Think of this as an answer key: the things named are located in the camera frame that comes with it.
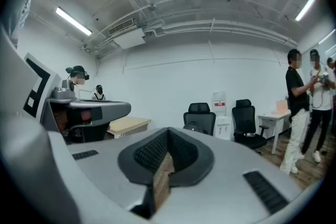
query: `white sneaker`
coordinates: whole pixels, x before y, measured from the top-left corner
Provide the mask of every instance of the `white sneaker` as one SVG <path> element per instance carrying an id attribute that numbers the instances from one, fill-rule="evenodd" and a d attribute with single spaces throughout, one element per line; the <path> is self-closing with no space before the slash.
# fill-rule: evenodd
<path id="1" fill-rule="evenodd" d="M 314 151 L 312 156 L 315 162 L 319 163 L 321 161 L 320 152 Z"/>
<path id="2" fill-rule="evenodd" d="M 298 159 L 304 159 L 304 155 L 300 152 L 299 155 L 298 155 Z"/>
<path id="3" fill-rule="evenodd" d="M 298 168 L 295 165 L 293 165 L 292 168 L 291 168 L 291 170 L 290 170 L 290 172 L 292 174 L 296 174 L 298 172 Z"/>

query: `table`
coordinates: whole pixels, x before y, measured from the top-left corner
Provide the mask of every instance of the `table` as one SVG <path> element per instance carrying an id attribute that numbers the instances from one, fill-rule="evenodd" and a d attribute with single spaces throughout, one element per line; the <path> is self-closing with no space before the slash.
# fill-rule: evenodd
<path id="1" fill-rule="evenodd" d="M 125 135 L 140 133 L 147 130 L 149 119 L 133 117 L 123 117 L 110 122 L 110 130 L 107 132 L 114 135 L 114 138 L 124 137 Z"/>
<path id="2" fill-rule="evenodd" d="M 282 126 L 283 122 L 282 121 L 284 118 L 289 118 L 290 116 L 290 110 L 288 110 L 284 114 L 275 114 L 275 113 L 268 113 L 268 114 L 263 114 L 263 115 L 258 115 L 259 117 L 259 125 L 269 125 L 270 121 L 275 121 L 275 126 L 272 126 L 272 133 L 274 136 L 274 141 L 273 141 L 273 147 L 272 147 L 272 154 L 275 153 L 275 149 L 277 147 L 277 142 L 278 142 L 278 136 L 279 133 L 282 131 Z"/>

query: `ceiling light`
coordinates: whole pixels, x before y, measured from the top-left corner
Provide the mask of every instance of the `ceiling light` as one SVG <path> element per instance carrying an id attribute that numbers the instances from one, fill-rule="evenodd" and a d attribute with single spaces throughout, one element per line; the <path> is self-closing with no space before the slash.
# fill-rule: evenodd
<path id="1" fill-rule="evenodd" d="M 63 17 L 65 20 L 67 20 L 72 25 L 76 26 L 79 30 L 90 36 L 92 34 L 92 31 L 85 28 L 83 25 L 81 25 L 79 22 L 77 22 L 75 19 L 73 19 L 70 15 L 68 15 L 64 10 L 62 10 L 60 7 L 57 8 L 56 13 Z"/>
<path id="2" fill-rule="evenodd" d="M 314 3 L 315 0 L 308 0 L 303 9 L 300 11 L 299 15 L 296 16 L 295 20 L 299 21 L 302 17 L 306 14 L 306 12 L 310 9 L 311 5 Z"/>
<path id="3" fill-rule="evenodd" d="M 329 50 L 326 50 L 325 54 L 327 54 L 328 52 L 330 52 L 334 47 L 336 47 L 336 44 L 334 46 L 332 46 Z"/>
<path id="4" fill-rule="evenodd" d="M 328 34 L 324 39 L 322 39 L 319 44 L 321 44 L 322 42 L 324 42 L 328 37 L 330 37 L 334 32 L 335 32 L 336 29 L 334 29 L 333 31 L 330 32 L 330 34 Z"/>

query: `chair seat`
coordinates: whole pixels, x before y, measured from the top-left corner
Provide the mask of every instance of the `chair seat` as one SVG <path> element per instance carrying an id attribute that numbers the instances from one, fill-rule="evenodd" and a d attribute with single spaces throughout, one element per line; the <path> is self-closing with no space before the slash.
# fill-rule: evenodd
<path id="1" fill-rule="evenodd" d="M 252 150 L 265 146 L 267 144 L 266 138 L 256 134 L 255 136 L 239 135 L 235 138 L 235 142 L 243 144 Z"/>

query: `desk leg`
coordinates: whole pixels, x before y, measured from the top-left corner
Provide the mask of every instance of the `desk leg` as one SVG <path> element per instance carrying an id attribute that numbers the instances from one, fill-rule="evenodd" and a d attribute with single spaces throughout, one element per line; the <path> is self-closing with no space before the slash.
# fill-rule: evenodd
<path id="1" fill-rule="evenodd" d="M 279 122 L 276 121 L 275 127 L 274 127 L 274 141 L 273 141 L 273 147 L 272 147 L 272 154 L 275 153 L 275 149 L 277 148 L 277 143 L 278 143 L 278 137 L 279 137 Z"/>

